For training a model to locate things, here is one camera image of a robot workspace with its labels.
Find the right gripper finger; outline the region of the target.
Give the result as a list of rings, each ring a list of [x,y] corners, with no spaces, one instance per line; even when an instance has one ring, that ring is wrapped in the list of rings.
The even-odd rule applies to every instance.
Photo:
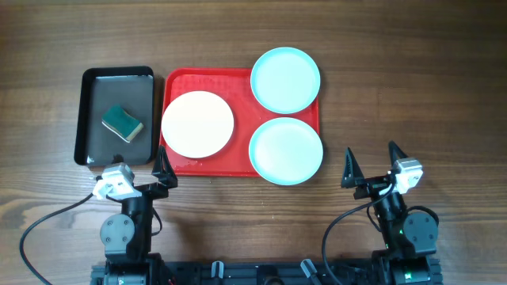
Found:
[[[341,186],[343,188],[355,188],[364,183],[364,174],[353,155],[352,150],[348,147],[345,151],[345,166],[342,174]]]
[[[399,159],[408,158],[408,155],[394,141],[388,143],[388,150],[392,165]]]

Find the white round plate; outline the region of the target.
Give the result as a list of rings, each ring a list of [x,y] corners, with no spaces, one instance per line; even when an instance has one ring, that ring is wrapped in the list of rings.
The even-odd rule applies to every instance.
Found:
[[[171,150],[187,158],[218,153],[234,131],[229,104],[208,91],[191,91],[175,98],[162,116],[162,137]]]

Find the green and yellow sponge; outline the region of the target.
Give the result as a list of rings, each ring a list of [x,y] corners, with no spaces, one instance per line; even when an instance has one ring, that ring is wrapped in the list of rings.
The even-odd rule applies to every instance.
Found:
[[[126,143],[131,142],[144,128],[141,121],[129,115],[119,105],[112,106],[101,117],[101,122]]]

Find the teal round plate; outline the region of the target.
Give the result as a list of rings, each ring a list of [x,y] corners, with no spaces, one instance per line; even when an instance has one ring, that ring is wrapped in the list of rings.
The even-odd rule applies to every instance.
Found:
[[[309,107],[320,87],[321,75],[316,62],[295,47],[276,47],[265,52],[250,74],[250,88],[257,102],[283,115]]]
[[[263,123],[252,135],[250,163],[265,180],[283,186],[312,178],[323,160],[323,145],[309,124],[290,117]]]

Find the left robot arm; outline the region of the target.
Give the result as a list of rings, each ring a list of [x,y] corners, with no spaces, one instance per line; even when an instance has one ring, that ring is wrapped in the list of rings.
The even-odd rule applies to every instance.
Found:
[[[134,185],[135,175],[123,163],[104,170],[93,189],[98,199],[121,204],[121,212],[108,217],[101,226],[100,239],[105,246],[105,265],[92,268],[94,285],[170,285],[176,279],[161,255],[151,252],[153,219],[159,215],[155,200],[165,199],[177,187],[166,148],[160,146],[152,169],[154,183]]]

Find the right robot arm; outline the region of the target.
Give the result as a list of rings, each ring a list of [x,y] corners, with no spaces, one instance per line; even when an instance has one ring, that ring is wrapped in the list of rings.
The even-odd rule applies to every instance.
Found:
[[[442,284],[436,253],[439,234],[437,214],[423,206],[407,207],[403,196],[423,176],[423,167],[391,141],[391,169],[383,176],[367,178],[351,149],[345,151],[343,188],[354,188],[356,200],[370,199],[378,231],[386,248],[372,254],[373,271],[379,284]]]

